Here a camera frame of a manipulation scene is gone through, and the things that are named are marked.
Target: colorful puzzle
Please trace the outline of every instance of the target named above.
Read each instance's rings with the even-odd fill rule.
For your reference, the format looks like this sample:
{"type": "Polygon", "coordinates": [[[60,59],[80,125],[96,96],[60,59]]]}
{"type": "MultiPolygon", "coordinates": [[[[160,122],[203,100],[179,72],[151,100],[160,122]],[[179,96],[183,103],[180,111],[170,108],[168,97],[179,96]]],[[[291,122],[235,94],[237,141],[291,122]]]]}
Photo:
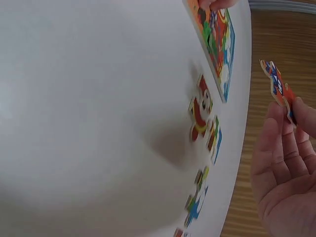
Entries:
{"type": "Polygon", "coordinates": [[[265,60],[260,60],[260,65],[267,77],[271,81],[271,95],[281,106],[286,106],[287,108],[287,118],[290,122],[296,125],[296,120],[293,114],[293,101],[295,99],[295,94],[287,83],[284,83],[282,76],[278,68],[275,66],[273,61],[268,63],[265,60]]]}
{"type": "Polygon", "coordinates": [[[215,116],[211,125],[210,134],[207,140],[207,148],[211,153],[211,159],[214,165],[217,160],[221,143],[222,143],[222,130],[219,126],[218,117],[215,116]]]}
{"type": "Polygon", "coordinates": [[[208,176],[209,167],[206,166],[204,171],[199,170],[195,179],[195,184],[197,190],[194,196],[190,195],[186,203],[185,209],[188,212],[188,216],[185,220],[184,226],[187,228],[193,219],[197,219],[205,199],[205,195],[208,190],[208,185],[206,185],[206,178],[208,176]]]}
{"type": "Polygon", "coordinates": [[[202,137],[205,136],[209,127],[209,117],[213,108],[213,101],[203,75],[199,76],[197,87],[199,95],[193,97],[189,106],[189,113],[193,122],[190,132],[192,141],[196,141],[199,134],[202,137]]]}

